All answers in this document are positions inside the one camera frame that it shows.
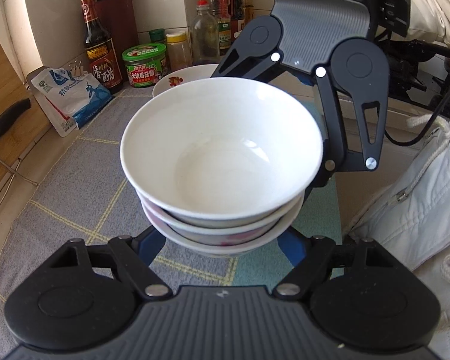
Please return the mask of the white bowl plain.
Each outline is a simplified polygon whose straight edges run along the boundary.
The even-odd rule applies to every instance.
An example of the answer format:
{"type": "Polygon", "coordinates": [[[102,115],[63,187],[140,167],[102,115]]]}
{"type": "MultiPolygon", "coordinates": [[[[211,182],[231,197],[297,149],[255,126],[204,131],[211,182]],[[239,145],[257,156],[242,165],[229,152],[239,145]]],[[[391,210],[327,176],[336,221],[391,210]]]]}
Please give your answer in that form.
{"type": "Polygon", "coordinates": [[[128,123],[120,159],[143,197],[193,219],[247,219],[304,191],[323,159],[311,113],[255,80],[195,80],[154,97],[128,123]]]}

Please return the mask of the white bowl floral print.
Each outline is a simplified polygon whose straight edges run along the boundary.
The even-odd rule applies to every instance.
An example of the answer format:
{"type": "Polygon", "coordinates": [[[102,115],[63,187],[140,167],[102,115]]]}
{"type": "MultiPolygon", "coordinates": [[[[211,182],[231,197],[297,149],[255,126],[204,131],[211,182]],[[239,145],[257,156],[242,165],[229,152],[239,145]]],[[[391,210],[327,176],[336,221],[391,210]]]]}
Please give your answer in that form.
{"type": "Polygon", "coordinates": [[[305,194],[269,216],[235,228],[200,228],[184,223],[147,198],[139,197],[148,221],[167,240],[188,250],[212,258],[229,258],[256,250],[281,236],[297,218],[305,194]]]}

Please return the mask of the clear oil bottle red cap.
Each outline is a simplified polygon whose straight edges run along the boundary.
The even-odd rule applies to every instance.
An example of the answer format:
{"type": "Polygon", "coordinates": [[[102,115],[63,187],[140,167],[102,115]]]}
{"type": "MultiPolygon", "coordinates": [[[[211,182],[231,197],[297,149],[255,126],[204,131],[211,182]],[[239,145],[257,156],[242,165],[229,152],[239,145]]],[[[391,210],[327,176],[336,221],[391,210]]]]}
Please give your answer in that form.
{"type": "Polygon", "coordinates": [[[210,14],[209,2],[199,0],[196,17],[190,27],[195,65],[218,63],[220,52],[218,43],[218,23],[210,14]]]}

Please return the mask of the sauce bottle in back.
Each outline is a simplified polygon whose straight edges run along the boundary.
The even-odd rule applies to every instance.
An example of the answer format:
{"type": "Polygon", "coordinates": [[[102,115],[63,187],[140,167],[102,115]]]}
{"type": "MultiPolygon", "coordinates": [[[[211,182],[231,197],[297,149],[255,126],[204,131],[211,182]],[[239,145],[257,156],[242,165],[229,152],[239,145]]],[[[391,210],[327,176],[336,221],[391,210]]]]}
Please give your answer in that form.
{"type": "Polygon", "coordinates": [[[218,23],[218,46],[221,56],[231,48],[246,24],[254,16],[253,0],[209,0],[212,16],[218,23]]]}

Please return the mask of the yellow lidded spice jar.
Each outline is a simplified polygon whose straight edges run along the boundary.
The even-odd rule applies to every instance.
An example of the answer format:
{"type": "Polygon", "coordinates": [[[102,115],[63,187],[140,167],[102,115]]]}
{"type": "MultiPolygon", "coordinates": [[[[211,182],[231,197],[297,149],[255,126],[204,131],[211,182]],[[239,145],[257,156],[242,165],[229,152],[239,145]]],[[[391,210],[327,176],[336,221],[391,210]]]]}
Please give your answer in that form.
{"type": "Polygon", "coordinates": [[[166,36],[166,45],[170,57],[171,70],[173,72],[193,65],[192,52],[186,32],[168,33],[166,36]]]}

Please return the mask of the white jacket of person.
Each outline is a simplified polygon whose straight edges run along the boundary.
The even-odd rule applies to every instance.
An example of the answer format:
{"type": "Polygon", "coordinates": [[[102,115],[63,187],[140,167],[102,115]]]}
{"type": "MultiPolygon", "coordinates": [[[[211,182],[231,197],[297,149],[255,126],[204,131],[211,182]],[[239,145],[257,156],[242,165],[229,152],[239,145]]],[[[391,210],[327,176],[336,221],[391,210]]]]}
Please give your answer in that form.
{"type": "MultiPolygon", "coordinates": [[[[406,39],[450,47],[450,0],[411,0],[406,39]]],[[[433,124],[408,169],[344,232],[378,241],[435,293],[441,314],[430,347],[450,359],[450,119],[433,124]]]]}

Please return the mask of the grey checked table mat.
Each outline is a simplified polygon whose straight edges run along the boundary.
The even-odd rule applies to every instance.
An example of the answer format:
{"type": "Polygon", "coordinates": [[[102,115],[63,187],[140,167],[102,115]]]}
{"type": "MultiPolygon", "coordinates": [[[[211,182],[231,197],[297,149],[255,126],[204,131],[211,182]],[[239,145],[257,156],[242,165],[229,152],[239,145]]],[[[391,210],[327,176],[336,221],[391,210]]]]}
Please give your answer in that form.
{"type": "MultiPolygon", "coordinates": [[[[149,90],[127,88],[80,133],[52,167],[0,244],[0,359],[15,341],[5,323],[5,301],[34,269],[72,238],[103,245],[149,227],[136,191],[125,177],[119,143],[149,90]]],[[[172,289],[182,285],[275,286],[291,271],[271,242],[238,258],[207,258],[168,241],[152,270],[172,289]]]]}

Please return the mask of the green lidded sauce tub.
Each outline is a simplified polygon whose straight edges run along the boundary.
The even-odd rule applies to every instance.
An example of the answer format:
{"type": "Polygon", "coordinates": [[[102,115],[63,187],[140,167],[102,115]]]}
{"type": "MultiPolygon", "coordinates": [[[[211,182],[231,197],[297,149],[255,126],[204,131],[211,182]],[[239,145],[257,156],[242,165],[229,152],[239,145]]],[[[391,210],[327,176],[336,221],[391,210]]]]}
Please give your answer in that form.
{"type": "Polygon", "coordinates": [[[155,86],[169,72],[167,47],[162,43],[134,46],[122,53],[129,84],[134,88],[155,86]]]}

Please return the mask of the red knife block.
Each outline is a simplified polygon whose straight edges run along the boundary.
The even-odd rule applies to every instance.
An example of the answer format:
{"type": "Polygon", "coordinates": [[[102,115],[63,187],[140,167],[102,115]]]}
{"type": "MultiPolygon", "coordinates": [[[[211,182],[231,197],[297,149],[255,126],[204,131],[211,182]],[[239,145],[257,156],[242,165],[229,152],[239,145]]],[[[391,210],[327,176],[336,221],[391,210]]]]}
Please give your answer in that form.
{"type": "Polygon", "coordinates": [[[118,64],[126,71],[122,53],[139,43],[132,0],[97,0],[100,22],[111,35],[118,64]]]}

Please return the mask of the dark vinegar bottle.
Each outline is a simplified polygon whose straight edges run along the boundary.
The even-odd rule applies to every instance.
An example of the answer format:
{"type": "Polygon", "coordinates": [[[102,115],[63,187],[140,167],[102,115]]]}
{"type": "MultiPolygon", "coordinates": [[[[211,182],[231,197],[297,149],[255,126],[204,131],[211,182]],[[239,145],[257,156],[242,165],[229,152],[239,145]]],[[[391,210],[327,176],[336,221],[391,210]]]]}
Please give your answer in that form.
{"type": "Polygon", "coordinates": [[[122,74],[113,40],[100,22],[95,2],[96,0],[81,0],[85,23],[84,49],[91,74],[114,94],[122,89],[122,74]]]}

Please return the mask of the blue white salt bag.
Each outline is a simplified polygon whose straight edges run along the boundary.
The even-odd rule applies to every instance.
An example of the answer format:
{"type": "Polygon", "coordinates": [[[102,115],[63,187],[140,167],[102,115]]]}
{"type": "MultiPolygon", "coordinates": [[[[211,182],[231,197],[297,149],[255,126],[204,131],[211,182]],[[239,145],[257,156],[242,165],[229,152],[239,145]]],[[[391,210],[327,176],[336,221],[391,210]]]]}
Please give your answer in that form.
{"type": "Polygon", "coordinates": [[[60,137],[80,129],[113,98],[94,75],[64,68],[40,67],[26,77],[41,110],[60,137]]]}

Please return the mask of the bamboo cutting board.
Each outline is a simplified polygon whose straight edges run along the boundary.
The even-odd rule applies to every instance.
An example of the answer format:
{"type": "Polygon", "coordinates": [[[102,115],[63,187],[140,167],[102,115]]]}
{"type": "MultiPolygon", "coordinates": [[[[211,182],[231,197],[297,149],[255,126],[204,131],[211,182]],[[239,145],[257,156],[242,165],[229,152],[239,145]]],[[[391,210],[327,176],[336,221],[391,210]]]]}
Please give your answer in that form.
{"type": "Polygon", "coordinates": [[[26,98],[31,100],[31,108],[20,115],[10,130],[0,137],[0,181],[7,172],[5,166],[12,165],[50,127],[38,102],[18,78],[0,44],[0,115],[15,102],[26,98]]]}

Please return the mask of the black handled kitchen knife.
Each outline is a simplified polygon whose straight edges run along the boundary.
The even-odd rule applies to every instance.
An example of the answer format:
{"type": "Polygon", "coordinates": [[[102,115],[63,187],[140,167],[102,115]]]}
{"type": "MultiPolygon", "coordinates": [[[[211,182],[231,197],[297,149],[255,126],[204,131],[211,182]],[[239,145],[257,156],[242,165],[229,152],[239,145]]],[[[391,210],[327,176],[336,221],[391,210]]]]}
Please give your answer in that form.
{"type": "Polygon", "coordinates": [[[31,108],[31,100],[26,98],[15,102],[0,115],[0,137],[2,137],[13,126],[15,121],[24,112],[31,108]]]}

